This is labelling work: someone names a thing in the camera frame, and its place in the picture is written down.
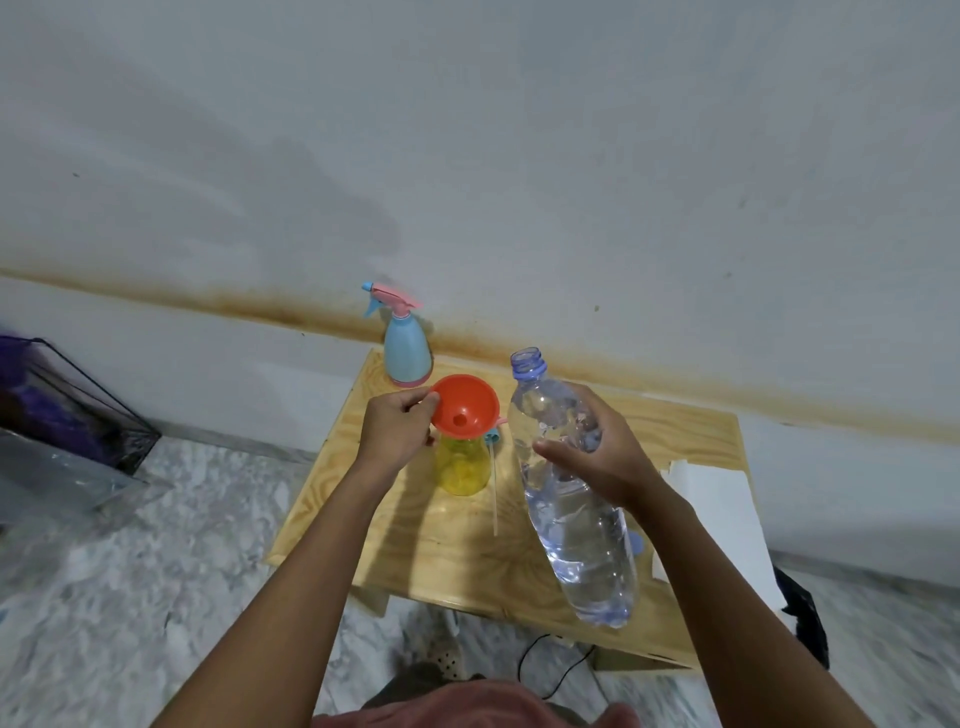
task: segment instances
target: spray bottle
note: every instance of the spray bottle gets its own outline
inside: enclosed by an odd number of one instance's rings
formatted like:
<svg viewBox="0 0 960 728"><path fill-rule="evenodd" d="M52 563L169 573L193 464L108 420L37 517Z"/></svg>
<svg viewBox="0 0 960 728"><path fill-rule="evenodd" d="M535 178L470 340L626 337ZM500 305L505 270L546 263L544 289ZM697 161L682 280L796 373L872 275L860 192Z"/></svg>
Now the spray bottle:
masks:
<svg viewBox="0 0 960 728"><path fill-rule="evenodd" d="M370 292L370 307L365 317L380 306L389 306L394 312L383 341L387 375L398 387L419 387L433 371L433 357L426 336L420 322L410 314L411 308L420 308L421 304L380 283L367 281L363 289Z"/></svg>

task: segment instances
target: rust stain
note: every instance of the rust stain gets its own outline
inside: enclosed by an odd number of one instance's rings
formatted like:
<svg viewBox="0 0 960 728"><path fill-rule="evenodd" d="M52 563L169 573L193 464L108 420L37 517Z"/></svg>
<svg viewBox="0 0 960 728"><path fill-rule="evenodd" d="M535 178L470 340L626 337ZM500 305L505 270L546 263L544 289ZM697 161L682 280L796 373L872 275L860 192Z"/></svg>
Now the rust stain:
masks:
<svg viewBox="0 0 960 728"><path fill-rule="evenodd" d="M283 294L220 290L207 294L117 282L80 281L67 276L39 275L0 267L0 276L52 285L96 296L110 296L137 303L162 305L181 310L244 321L256 321L298 331L325 334L357 341L380 342L384 323L377 317L364 319L362 308L338 307L331 301L305 303ZM434 353L507 366L510 354L528 346L528 341L505 339L490 331L472 327L462 333L451 324L423 321ZM781 421L791 426L828 425L865 433L901 437L947 445L960 445L960 424L916 418L889 410L844 407L782 390L743 388L693 373L654 370L637 364L604 359L580 352L544 347L556 376L577 381L629 389L666 398L692 400L720 409L736 409Z"/></svg>

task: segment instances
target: wooden table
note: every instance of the wooden table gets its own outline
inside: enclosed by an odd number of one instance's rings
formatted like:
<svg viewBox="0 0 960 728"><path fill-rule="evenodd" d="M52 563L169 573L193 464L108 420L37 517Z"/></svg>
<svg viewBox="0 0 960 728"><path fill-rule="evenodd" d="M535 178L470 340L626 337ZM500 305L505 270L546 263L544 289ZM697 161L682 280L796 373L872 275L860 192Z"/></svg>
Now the wooden table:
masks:
<svg viewBox="0 0 960 728"><path fill-rule="evenodd" d="M438 357L430 382L455 373L474 374L489 382L506 414L516 387L509 368ZM367 400L394 390L383 369L382 351L371 351L276 536L268 563L279 565L290 553L353 462ZM597 393L624 414L659 468L685 458L747 470L735 415L599 387ZM670 586L650 575L653 549L649 542L636 559L638 594L627 625L613 630L576 618L530 523L509 428L504 425L504 429L496 449L499 535L493 536L491 488L473 497L451 496L436 488L433 452L424 448L377 508L354 586L529 624L669 666L698 667Z"/></svg>

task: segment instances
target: orange funnel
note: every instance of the orange funnel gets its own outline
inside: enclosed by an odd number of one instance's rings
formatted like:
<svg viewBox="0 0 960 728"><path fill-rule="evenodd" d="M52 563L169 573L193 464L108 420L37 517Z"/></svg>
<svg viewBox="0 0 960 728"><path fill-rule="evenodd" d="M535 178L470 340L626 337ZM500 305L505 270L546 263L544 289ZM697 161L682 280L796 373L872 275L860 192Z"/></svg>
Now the orange funnel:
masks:
<svg viewBox="0 0 960 728"><path fill-rule="evenodd" d="M478 376L445 376L430 388L440 393L431 422L447 437L472 440L483 437L500 418L500 400Z"/></svg>

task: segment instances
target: spray nozzle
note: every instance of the spray nozzle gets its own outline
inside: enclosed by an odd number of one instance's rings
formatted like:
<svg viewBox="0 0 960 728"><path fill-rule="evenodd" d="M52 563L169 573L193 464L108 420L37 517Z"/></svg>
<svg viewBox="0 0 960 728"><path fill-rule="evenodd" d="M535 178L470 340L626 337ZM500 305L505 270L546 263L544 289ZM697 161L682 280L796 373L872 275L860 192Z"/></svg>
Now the spray nozzle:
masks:
<svg viewBox="0 0 960 728"><path fill-rule="evenodd" d="M393 310L394 318L405 319L410 315L411 308L422 306L421 303L414 301L406 294L381 283L373 283L368 280L363 284L363 289L370 292L370 305L367 307L364 317L370 316L377 308L385 305Z"/></svg>

